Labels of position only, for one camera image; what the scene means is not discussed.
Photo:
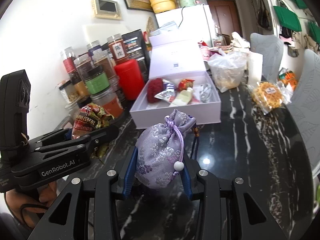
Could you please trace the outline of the person's left hand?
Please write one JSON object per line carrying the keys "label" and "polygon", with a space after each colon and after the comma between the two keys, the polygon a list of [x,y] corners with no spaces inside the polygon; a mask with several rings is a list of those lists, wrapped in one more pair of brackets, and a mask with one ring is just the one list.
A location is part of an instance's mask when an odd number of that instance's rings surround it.
{"label": "person's left hand", "polygon": [[[5,194],[5,200],[11,213],[24,225],[35,228],[38,218],[38,213],[45,213],[46,209],[43,207],[50,207],[54,200],[57,198],[57,181],[51,182],[47,187],[43,188],[39,193],[39,198],[34,199],[23,193],[17,192],[15,189],[8,191]],[[38,207],[26,207],[23,209],[23,216],[21,216],[21,206],[24,204],[28,205],[39,205]]]}

